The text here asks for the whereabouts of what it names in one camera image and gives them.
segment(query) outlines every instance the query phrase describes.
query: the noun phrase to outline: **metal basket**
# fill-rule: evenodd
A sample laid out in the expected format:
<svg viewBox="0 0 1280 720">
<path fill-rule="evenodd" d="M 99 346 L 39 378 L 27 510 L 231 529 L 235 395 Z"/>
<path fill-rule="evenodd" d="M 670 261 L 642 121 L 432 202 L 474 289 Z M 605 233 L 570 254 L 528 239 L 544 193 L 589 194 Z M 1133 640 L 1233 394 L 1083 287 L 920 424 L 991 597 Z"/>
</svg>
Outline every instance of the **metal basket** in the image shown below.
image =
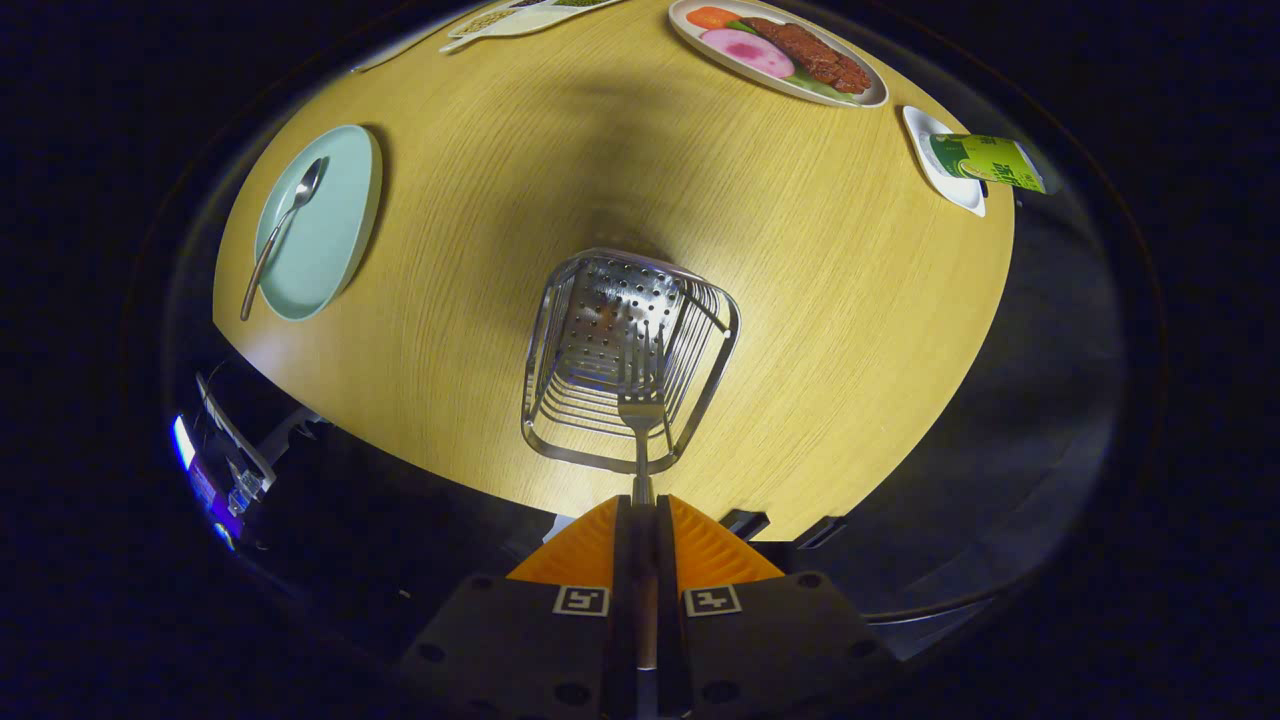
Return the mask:
<svg viewBox="0 0 1280 720">
<path fill-rule="evenodd" d="M 521 430 L 538 452 L 636 473 L 635 436 L 618 418 L 622 347 L 663 337 L 664 416 L 649 436 L 649 473 L 676 464 L 698 429 L 737 343 L 737 304 L 676 265 L 595 249 L 552 272 L 525 364 Z"/>
</svg>

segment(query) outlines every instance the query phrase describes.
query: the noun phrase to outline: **spoon handle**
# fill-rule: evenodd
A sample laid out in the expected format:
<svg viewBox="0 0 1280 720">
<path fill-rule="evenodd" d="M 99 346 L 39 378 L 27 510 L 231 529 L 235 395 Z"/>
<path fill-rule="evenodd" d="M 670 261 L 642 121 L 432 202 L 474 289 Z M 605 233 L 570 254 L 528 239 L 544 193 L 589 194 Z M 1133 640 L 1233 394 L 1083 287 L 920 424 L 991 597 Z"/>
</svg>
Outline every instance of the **spoon handle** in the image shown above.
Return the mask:
<svg viewBox="0 0 1280 720">
<path fill-rule="evenodd" d="M 289 208 L 289 211 L 280 218 L 280 222 L 275 223 L 275 228 L 266 238 L 266 245 L 262 246 L 262 254 L 257 256 L 257 263 L 253 265 L 253 277 L 248 279 L 248 290 L 244 291 L 244 302 L 241 305 L 241 322 L 248 320 L 248 310 L 253 306 L 253 291 L 257 290 L 257 283 L 262 279 L 262 268 L 266 268 L 266 258 L 271 254 L 271 249 L 275 247 L 275 237 L 280 234 L 280 227 L 284 225 L 284 220 L 288 220 L 294 210 L 297 208 Z"/>
</svg>

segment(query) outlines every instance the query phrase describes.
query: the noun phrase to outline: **light blue plate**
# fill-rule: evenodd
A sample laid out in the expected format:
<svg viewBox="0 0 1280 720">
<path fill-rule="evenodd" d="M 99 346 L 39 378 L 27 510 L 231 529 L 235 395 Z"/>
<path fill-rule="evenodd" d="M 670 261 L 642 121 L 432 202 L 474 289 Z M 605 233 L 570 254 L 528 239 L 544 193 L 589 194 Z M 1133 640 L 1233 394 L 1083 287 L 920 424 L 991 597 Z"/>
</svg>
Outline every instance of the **light blue plate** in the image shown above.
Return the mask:
<svg viewBox="0 0 1280 720">
<path fill-rule="evenodd" d="M 306 320 L 347 287 L 365 254 L 383 191 L 383 155 L 367 129 L 340 126 L 321 135 L 298 152 L 266 196 L 255 259 L 316 158 L 328 158 L 320 184 L 280 228 L 259 286 L 266 304 L 285 320 Z"/>
</svg>

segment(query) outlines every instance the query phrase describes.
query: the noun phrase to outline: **round table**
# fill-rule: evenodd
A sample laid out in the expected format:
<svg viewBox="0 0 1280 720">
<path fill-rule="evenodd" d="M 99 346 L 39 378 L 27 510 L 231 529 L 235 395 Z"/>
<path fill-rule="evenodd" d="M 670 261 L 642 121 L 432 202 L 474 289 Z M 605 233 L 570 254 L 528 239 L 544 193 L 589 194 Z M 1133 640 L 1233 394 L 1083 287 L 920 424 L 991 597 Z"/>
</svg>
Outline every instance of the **round table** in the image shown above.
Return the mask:
<svg viewBox="0 0 1280 720">
<path fill-rule="evenodd" d="M 991 186 L 984 218 L 942 199 L 901 108 L 961 123 L 864 50 L 890 101 L 827 108 L 712 63 L 666 9 L 627 0 L 442 55 L 449 24 L 321 90 L 262 152 L 227 220 L 220 332 L 356 437 L 486 493 L 580 515 L 631 480 L 549 460 L 521 437 L 541 288 L 589 247 L 666 258 L 732 295 L 742 332 L 655 492 L 714 518 L 764 511 L 762 541 L 847 512 L 973 363 L 1005 284 L 1012 193 Z M 384 158 L 360 269 L 310 320 L 261 304 L 242 323 L 271 184 L 346 123 L 369 128 Z"/>
</svg>

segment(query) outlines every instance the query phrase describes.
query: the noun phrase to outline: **white plate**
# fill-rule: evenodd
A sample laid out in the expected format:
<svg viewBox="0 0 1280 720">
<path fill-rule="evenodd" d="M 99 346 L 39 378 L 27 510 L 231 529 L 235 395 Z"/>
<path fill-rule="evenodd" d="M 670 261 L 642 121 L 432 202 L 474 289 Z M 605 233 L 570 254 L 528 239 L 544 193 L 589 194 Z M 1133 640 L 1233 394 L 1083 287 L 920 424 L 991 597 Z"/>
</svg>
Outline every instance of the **white plate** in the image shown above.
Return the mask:
<svg viewBox="0 0 1280 720">
<path fill-rule="evenodd" d="M 293 191 L 317 158 L 328 158 L 311 201 L 280 228 L 259 290 L 285 320 L 324 310 L 356 274 L 383 190 L 383 155 L 360 126 L 340 126 L 311 141 L 266 196 L 257 220 L 253 260 L 271 228 L 293 204 Z"/>
<path fill-rule="evenodd" d="M 550 27 L 553 24 L 567 20 L 568 18 L 581 15 L 582 13 L 589 13 L 591 10 L 598 10 L 622 0 L 604 0 L 604 3 L 596 3 L 595 5 L 588 6 L 573 6 L 573 5 L 557 5 L 556 0 L 544 0 L 536 5 L 525 5 L 524 8 L 512 8 L 520 0 L 512 0 L 500 8 L 494 8 L 488 13 L 476 15 L 467 22 L 458 23 L 453 29 L 449 31 L 449 37 L 456 38 L 453 42 L 440 47 L 440 53 L 448 54 L 458 47 L 462 47 L 475 40 L 481 37 L 516 37 L 520 35 L 530 35 Z M 463 33 L 462 28 L 470 26 L 471 23 L 479 20 L 480 18 L 492 15 L 493 13 L 500 13 L 503 10 L 516 10 L 515 13 L 494 22 L 489 27 L 477 29 L 475 32 Z"/>
<path fill-rule="evenodd" d="M 744 18 L 764 18 L 776 23 L 795 23 L 803 26 L 809 32 L 818 36 L 818 40 L 826 42 L 832 50 L 858 63 L 863 68 L 863 72 L 867 73 L 867 77 L 872 81 L 872 86 L 855 95 L 854 102 L 846 102 L 844 100 L 827 97 L 826 95 L 820 95 L 812 90 L 791 85 L 785 79 L 768 76 L 748 64 L 744 64 L 703 42 L 701 35 L 707 32 L 707 29 L 685 19 L 685 15 L 699 8 L 708 6 L 723 8 L 724 10 Z M 876 68 L 873 68 L 870 63 L 858 56 L 856 53 L 846 47 L 840 38 L 829 32 L 800 18 L 783 13 L 782 10 L 764 5 L 755 5 L 753 3 L 741 3 L 739 0 L 676 0 L 676 3 L 672 3 L 671 6 L 667 8 L 667 17 L 671 19 L 671 26 L 676 28 L 676 32 L 678 32 L 680 36 L 684 37 L 690 45 L 698 49 L 698 51 L 760 85 L 769 86 L 781 92 L 786 92 L 787 95 L 794 95 L 796 97 L 803 97 L 823 105 L 831 105 L 833 108 L 877 108 L 888 101 L 888 86 L 884 85 L 884 79 L 879 77 L 879 73 L 876 72 Z"/>
<path fill-rule="evenodd" d="M 925 149 L 931 135 L 951 135 L 952 131 L 924 110 L 902 106 L 902 122 L 906 123 L 906 133 L 911 136 L 911 147 L 915 147 L 915 158 L 920 161 L 924 177 L 929 178 L 929 184 L 942 193 L 942 197 L 969 210 L 979 218 L 987 217 L 987 201 L 982 197 L 982 184 L 975 179 L 954 178 L 934 165 L 933 151 Z"/>
</svg>

